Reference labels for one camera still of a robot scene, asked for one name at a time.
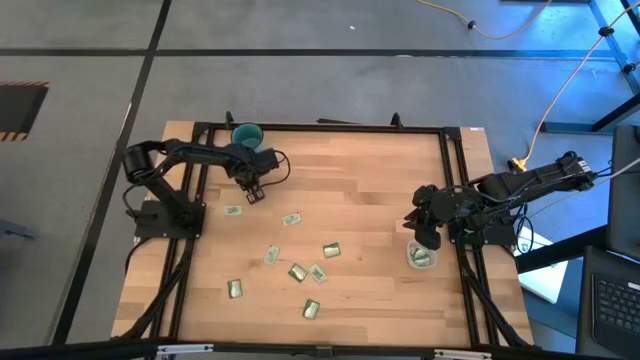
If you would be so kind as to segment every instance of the gray floor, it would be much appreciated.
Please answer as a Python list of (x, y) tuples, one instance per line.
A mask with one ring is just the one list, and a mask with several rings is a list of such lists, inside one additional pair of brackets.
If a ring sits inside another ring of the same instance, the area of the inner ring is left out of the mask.
[[(608, 18), (618, 12), (615, 0), (599, 3)], [(5, 0), (0, 47), (144, 48), (160, 4)], [(513, 29), (539, 6), (456, 4), (492, 33)], [(628, 36), (620, 42), (633, 58), (637, 36), (627, 22), (621, 22)], [(412, 0), (181, 0), (174, 1), (160, 46), (586, 50), (597, 29), (585, 5), (554, 5), (521, 35), (491, 42)], [(0, 57), (0, 79), (52, 83), (29, 139), (0, 143), (0, 218), (42, 234), (34, 242), (0, 242), (0, 348), (47, 341), (140, 64), (139, 58)], [(405, 124), (486, 128), (494, 166), (502, 171), (506, 160), (526, 153), (535, 124), (576, 65), (550, 59), (158, 58), (130, 142), (159, 138), (167, 120), (221, 121), (226, 110), (238, 121), (325, 117), (368, 124), (388, 123), (397, 111)], [(631, 95), (615, 62), (589, 61), (549, 119), (590, 123)], [(528, 165), (574, 150), (603, 169), (611, 140), (542, 134)], [(71, 332), (74, 342), (110, 333), (133, 231), (120, 201), (124, 186), (121, 176)], [(141, 198), (142, 192), (132, 196), (134, 203)], [(536, 216), (535, 230), (558, 241), (604, 224), (607, 202), (604, 185)], [(545, 336), (536, 335), (536, 342), (564, 349)]]

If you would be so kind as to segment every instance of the wooden table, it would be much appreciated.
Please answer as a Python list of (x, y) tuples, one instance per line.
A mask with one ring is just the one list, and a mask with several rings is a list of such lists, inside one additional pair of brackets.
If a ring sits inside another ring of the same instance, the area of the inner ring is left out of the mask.
[[(192, 129), (192, 122), (168, 122), (164, 139), (190, 141)], [(484, 130), (461, 132), (469, 177), (493, 172)], [(216, 145), (229, 139), (229, 132), (216, 131)], [(257, 204), (247, 203), (222, 168), (210, 168), (205, 229), (195, 245), (181, 340), (470, 345), (454, 247), (443, 241), (433, 269), (415, 270), (406, 260), (413, 233), (401, 224), (412, 210), (413, 192), (423, 184), (445, 185), (437, 136), (268, 131), (264, 143), (289, 156), (292, 172), (286, 182), (265, 188), (266, 199)], [(196, 166), (193, 179), (198, 172)], [(285, 172), (286, 166), (263, 181)], [(179, 188), (183, 173), (184, 166), (177, 166), (166, 177)], [(224, 216), (225, 205), (241, 205), (242, 216)], [(282, 217), (293, 212), (300, 212), (302, 223), (283, 227)], [(441, 233), (447, 239), (446, 229)], [(322, 246), (333, 242), (340, 243), (342, 255), (325, 259)], [(266, 265), (271, 244), (281, 252), (276, 264)], [(156, 295), (166, 249), (167, 240), (151, 240), (133, 256), (113, 335), (129, 329)], [(493, 300), (531, 343), (513, 259), (497, 246), (483, 251)], [(318, 284), (308, 276), (298, 283), (287, 274), (293, 263), (319, 264), (328, 280)], [(242, 280), (244, 296), (232, 300), (227, 281), (233, 279)], [(315, 320), (302, 317), (309, 298), (321, 304)], [(486, 342), (483, 311), (475, 303)], [(161, 335), (168, 331), (171, 304), (170, 299)]]

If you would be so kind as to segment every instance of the yellow cable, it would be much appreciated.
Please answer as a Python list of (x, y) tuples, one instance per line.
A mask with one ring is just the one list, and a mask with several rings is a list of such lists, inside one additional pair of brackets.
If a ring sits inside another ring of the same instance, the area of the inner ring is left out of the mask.
[[(613, 25), (615, 25), (618, 22), (618, 20), (620, 20), (622, 18), (622, 16), (624, 16), (624, 14), (626, 14), (629, 10), (633, 9), (634, 7), (636, 7), (638, 5), (640, 5), (640, 1), (636, 1), (635, 3), (633, 3), (631, 6), (626, 8), (623, 12), (621, 12), (620, 15), (618, 15), (618, 17), (616, 17), (613, 20), (613, 22), (611, 22), (611, 24), (609, 26), (607, 26), (607, 27), (612, 27)], [(542, 115), (542, 118), (540, 119), (540, 122), (538, 122), (538, 126), (536, 127), (536, 132), (533, 134), (533, 140), (531, 140), (531, 146), (529, 147), (529, 152), (527, 153), (527, 156), (525, 156), (523, 159), (516, 159), (516, 158), (511, 159), (513, 164), (515, 166), (517, 166), (521, 171), (526, 171), (527, 170), (527, 168), (526, 168), (527, 161), (529, 160), (529, 158), (531, 158), (531, 155), (533, 154), (533, 147), (536, 144), (536, 139), (538, 138), (538, 133), (540, 132), (540, 127), (542, 127), (542, 124), (547, 119), (547, 116), (549, 115), (549, 112), (551, 111), (553, 106), (558, 101), (558, 98), (560, 97), (560, 95), (564, 92), (564, 89), (567, 87), (567, 85), (569, 85), (569, 82), (576, 76), (578, 71), (580, 71), (582, 66), (587, 62), (587, 59), (589, 59), (589, 57), (591, 56), (593, 51), (598, 47), (598, 45), (600, 45), (600, 42), (602, 42), (602, 39), (604, 39), (604, 36), (600, 36), (598, 41), (596, 41), (596, 43), (593, 44), (593, 46), (591, 47), (591, 49), (589, 49), (589, 51), (584, 56), (584, 58), (582, 58), (582, 61), (580, 61), (580, 64), (578, 64), (578, 67), (575, 70), (573, 70), (571, 75), (569, 75), (569, 78), (564, 82), (564, 84), (562, 84), (562, 87), (560, 88), (560, 90), (558, 91), (556, 96), (553, 98), (553, 101), (551, 102), (549, 107), (547, 107), (547, 110), (544, 112), (544, 115)]]
[[(469, 20), (466, 16), (464, 16), (464, 15), (460, 14), (459, 12), (457, 12), (457, 11), (455, 11), (455, 10), (451, 10), (451, 9), (449, 9), (449, 8), (447, 8), (447, 7), (444, 7), (444, 6), (441, 6), (441, 5), (437, 5), (437, 4), (434, 4), (434, 3), (430, 3), (430, 2), (428, 2), (428, 1), (424, 1), (424, 0), (416, 0), (416, 1), (417, 1), (417, 2), (419, 2), (419, 3), (421, 3), (421, 4), (423, 4), (423, 5), (427, 5), (427, 6), (430, 6), (430, 7), (432, 7), (432, 8), (440, 9), (440, 10), (446, 11), (446, 12), (448, 12), (448, 13), (450, 13), (450, 14), (453, 14), (453, 15), (457, 16), (458, 18), (460, 18), (460, 19), (464, 20), (467, 24), (471, 23), (471, 20)], [(538, 13), (537, 13), (537, 14), (535, 14), (531, 19), (529, 19), (529, 21), (527, 21), (526, 23), (524, 23), (524, 25), (520, 26), (520, 27), (519, 27), (519, 28), (517, 28), (516, 30), (514, 30), (514, 31), (512, 31), (512, 32), (510, 32), (510, 33), (508, 33), (508, 34), (506, 34), (506, 35), (501, 35), (501, 36), (492, 36), (492, 35), (489, 35), (489, 34), (485, 33), (484, 31), (480, 30), (480, 28), (478, 27), (478, 25), (475, 25), (475, 24), (473, 25), (473, 29), (474, 29), (474, 30), (476, 30), (480, 35), (482, 35), (482, 36), (486, 37), (487, 39), (491, 39), (491, 40), (501, 40), (501, 39), (506, 39), (506, 38), (508, 38), (508, 37), (510, 37), (510, 36), (513, 36), (513, 35), (515, 35), (515, 34), (519, 33), (520, 31), (522, 31), (522, 30), (526, 29), (526, 28), (527, 28), (527, 26), (531, 25), (531, 23), (532, 23), (535, 19), (537, 19), (537, 18), (538, 18), (538, 16), (540, 16), (540, 14), (542, 14), (542, 12), (543, 12), (543, 11), (544, 11), (548, 6), (549, 6), (549, 4), (551, 4), (551, 1), (552, 1), (552, 0), (547, 0), (547, 3), (544, 5), (544, 7), (543, 7), (542, 9), (540, 9), (540, 11), (538, 11)]]

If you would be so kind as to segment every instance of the laptop keyboard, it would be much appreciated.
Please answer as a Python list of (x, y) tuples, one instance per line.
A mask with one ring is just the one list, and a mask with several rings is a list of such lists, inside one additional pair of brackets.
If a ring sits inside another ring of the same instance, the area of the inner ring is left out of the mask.
[(611, 281), (597, 275), (595, 280), (596, 319), (633, 333), (640, 340), (640, 289), (631, 287), (635, 284)]

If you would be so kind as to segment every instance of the teal cup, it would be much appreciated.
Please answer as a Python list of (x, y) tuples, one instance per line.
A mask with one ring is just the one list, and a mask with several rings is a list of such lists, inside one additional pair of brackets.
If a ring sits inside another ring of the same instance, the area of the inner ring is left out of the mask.
[(258, 151), (264, 139), (264, 133), (260, 126), (252, 123), (242, 124), (231, 132), (231, 143), (243, 145)]

